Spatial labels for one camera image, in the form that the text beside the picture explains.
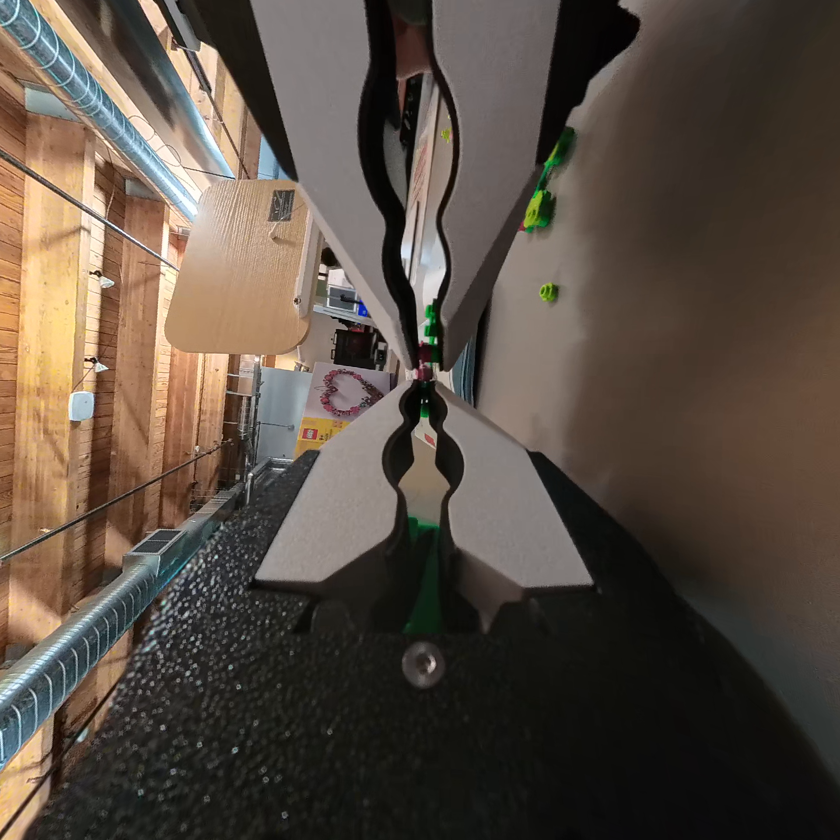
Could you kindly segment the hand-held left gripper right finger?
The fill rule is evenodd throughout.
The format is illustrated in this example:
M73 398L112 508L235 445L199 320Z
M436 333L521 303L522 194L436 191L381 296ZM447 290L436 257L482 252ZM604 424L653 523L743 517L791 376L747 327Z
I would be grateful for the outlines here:
M452 392L429 396L436 465L448 483L446 585L482 632L500 609L595 582L527 449Z

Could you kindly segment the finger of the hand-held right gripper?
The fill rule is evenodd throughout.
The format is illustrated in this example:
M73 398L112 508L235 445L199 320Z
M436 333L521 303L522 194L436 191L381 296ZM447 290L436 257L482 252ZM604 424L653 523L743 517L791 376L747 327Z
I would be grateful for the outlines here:
M375 325L417 367L413 292L400 257L404 172L387 113L396 97L386 2L253 2L297 182Z
M539 177L559 13L559 1L432 2L434 68L455 129L437 221L446 371L476 331Z

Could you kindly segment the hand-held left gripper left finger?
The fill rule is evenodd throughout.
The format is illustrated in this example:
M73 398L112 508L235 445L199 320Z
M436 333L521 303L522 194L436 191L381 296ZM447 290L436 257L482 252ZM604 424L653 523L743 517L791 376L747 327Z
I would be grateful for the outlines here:
M399 385L316 451L255 585L327 599L379 599L406 536L418 387Z

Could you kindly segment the green leaf lego piece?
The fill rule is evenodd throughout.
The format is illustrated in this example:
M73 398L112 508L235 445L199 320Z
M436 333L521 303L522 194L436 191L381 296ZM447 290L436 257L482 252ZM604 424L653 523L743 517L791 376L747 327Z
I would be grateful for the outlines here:
M414 380L419 383L418 423L422 430L431 415L431 394L443 359L442 334L438 300L424 307L424 320L419 328L419 366ZM419 569L419 585L404 632L435 632L443 625L438 593L438 534L436 524L415 516L408 518L411 559Z

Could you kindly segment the lime and pink lego cluster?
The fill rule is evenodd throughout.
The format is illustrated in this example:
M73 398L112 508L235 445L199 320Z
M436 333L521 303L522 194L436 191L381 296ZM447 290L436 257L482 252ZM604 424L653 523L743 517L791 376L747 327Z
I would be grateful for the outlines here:
M577 133L567 125L554 145L549 157L542 167L534 192L528 202L525 216L518 231L533 233L549 226L554 217L556 199L549 189L549 183L554 173L566 166L574 152Z

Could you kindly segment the lego box with heart picture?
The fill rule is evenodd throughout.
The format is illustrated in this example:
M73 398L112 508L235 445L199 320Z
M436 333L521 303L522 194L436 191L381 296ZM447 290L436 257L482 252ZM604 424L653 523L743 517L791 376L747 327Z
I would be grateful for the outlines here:
M387 396L396 376L337 362L317 362L311 372L294 459L319 449Z

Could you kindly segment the paper sheets with red print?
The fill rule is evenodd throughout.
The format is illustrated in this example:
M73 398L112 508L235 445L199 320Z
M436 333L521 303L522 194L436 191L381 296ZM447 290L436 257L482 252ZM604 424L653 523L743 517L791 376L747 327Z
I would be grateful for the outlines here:
M445 99L434 77L411 79L416 101L407 102L414 118L411 167L408 172L406 223L402 236L402 265L418 304L437 297L446 268L444 247L437 229L454 159L455 131Z

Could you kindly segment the white cabinet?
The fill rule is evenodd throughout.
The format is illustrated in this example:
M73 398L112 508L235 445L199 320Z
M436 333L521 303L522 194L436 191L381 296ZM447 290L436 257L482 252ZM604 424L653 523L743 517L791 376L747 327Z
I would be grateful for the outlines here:
M255 463L294 459L312 374L262 367L255 418Z

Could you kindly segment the wooden top white stand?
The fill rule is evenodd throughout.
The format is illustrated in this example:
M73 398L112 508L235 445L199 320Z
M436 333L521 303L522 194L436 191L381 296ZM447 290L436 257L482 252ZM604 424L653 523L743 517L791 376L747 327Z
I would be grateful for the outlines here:
M299 280L319 231L297 183L226 180L199 199L164 335L195 354L287 354L307 337Z

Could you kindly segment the silver spiral air duct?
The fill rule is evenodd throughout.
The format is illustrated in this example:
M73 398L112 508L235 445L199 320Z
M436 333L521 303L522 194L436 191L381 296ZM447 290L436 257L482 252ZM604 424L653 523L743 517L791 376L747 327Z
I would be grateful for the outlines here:
M2 1L1 25L2 41L35 76L34 86L92 128L155 195L192 223L202 193L193 175L202 170L183 165L187 153L167 143L126 96L111 96L31 2Z
M233 512L249 504L257 483L281 473L289 458L264 458L244 483L222 490L178 528L147 534L122 558L120 574L8 670L1 682L4 769L138 622L154 599Z

